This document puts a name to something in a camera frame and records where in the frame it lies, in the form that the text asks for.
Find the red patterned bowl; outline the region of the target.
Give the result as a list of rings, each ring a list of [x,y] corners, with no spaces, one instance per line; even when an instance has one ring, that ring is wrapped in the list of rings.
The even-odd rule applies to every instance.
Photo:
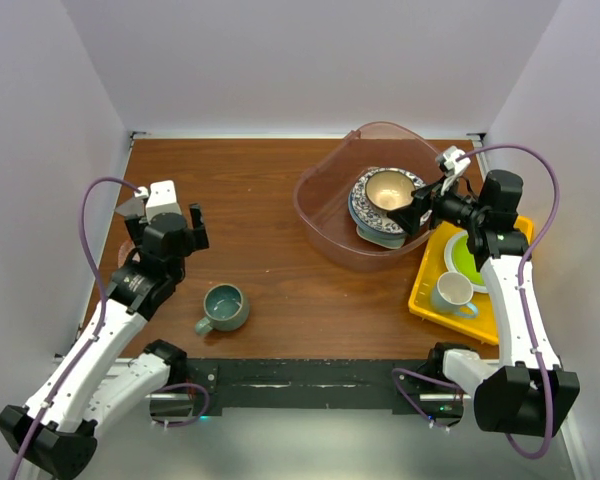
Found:
[[[119,247],[117,254],[117,266],[121,267],[128,258],[137,260],[138,254],[132,240],[125,240]]]

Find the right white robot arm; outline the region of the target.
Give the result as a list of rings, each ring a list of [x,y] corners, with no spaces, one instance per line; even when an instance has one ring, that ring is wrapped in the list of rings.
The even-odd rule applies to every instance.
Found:
[[[437,181],[415,190],[410,205],[388,216],[407,233],[415,232],[425,213],[433,225],[447,222],[465,230],[496,321],[497,367],[472,349],[437,343],[425,369],[428,386],[439,393],[458,388],[468,394],[483,431],[553,437],[580,383],[576,373],[563,368],[543,327],[532,282],[532,245],[515,226],[522,190],[518,175],[493,170],[477,198],[445,190]]]

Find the pink translucent plastic bin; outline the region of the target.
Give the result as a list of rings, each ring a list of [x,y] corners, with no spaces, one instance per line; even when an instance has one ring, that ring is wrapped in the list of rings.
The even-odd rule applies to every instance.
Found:
[[[371,122],[348,133],[296,183],[293,203],[309,243],[330,261],[354,271],[374,272],[397,265],[426,243],[431,235],[428,226],[423,225],[398,249],[373,244],[357,233],[348,207],[351,190],[376,167],[402,168],[432,183],[441,176],[436,157],[453,144],[424,139],[391,122]]]

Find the blue floral plate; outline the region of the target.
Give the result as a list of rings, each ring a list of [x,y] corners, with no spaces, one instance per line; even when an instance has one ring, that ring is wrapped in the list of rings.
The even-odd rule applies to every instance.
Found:
[[[405,236],[406,232],[387,213],[412,200],[412,193],[424,187],[424,181],[396,167],[372,167],[352,187],[349,194],[351,215],[376,232]]]

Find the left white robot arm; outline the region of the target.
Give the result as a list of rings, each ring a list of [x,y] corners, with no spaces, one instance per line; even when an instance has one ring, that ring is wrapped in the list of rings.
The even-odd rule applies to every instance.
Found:
[[[129,216],[139,234],[135,252],[99,288],[103,298],[60,365],[22,405],[0,412],[0,433],[18,462],[54,479],[74,479],[91,461],[99,438],[146,395],[176,392],[187,380],[186,354],[150,343],[112,382],[104,378],[127,344],[185,278],[185,260],[209,246],[201,208]]]

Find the mint green divided tray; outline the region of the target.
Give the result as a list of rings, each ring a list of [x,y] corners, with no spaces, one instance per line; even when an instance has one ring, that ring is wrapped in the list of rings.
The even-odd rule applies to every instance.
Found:
[[[363,240],[365,240],[367,242],[370,242],[372,244],[381,246],[381,247],[389,249],[389,250],[400,249],[405,244],[404,238],[390,238],[390,239],[380,238],[377,235],[374,235],[374,234],[371,234],[369,232],[362,230],[360,226],[356,227],[356,234],[360,238],[362,238]]]

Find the cream patterned bowl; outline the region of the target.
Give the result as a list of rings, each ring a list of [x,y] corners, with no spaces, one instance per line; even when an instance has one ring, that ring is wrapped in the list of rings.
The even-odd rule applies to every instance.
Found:
[[[375,172],[365,185],[368,201],[376,209],[385,212],[409,206],[413,201],[414,191],[414,182],[399,170]]]

